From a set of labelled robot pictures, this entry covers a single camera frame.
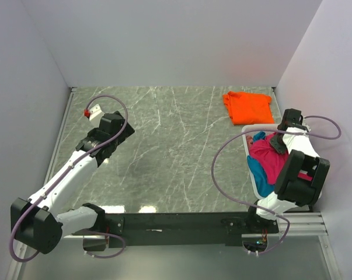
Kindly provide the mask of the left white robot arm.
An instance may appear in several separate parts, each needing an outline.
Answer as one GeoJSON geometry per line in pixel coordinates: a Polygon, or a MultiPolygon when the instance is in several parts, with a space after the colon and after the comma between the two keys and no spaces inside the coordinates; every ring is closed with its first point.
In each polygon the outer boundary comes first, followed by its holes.
{"type": "Polygon", "coordinates": [[[86,203],[65,213],[59,213],[59,210],[135,132],[127,119],[127,115],[121,115],[119,111],[103,114],[99,125],[77,144],[70,159],[46,185],[28,199],[17,198],[13,202],[9,242],[13,258],[17,257],[13,249],[15,240],[37,253],[48,254],[63,237],[80,230],[107,232],[105,211],[96,205],[86,203]]]}

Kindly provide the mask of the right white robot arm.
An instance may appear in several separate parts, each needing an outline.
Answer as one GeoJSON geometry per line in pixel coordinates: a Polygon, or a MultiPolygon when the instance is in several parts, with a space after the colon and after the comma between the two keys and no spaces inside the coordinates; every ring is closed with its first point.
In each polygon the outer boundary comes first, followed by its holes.
{"type": "Polygon", "coordinates": [[[247,227],[266,230],[289,209],[313,206],[319,199],[330,162],[309,140],[301,111],[287,109],[275,132],[246,136],[247,163],[258,200],[248,210],[247,227]]]}

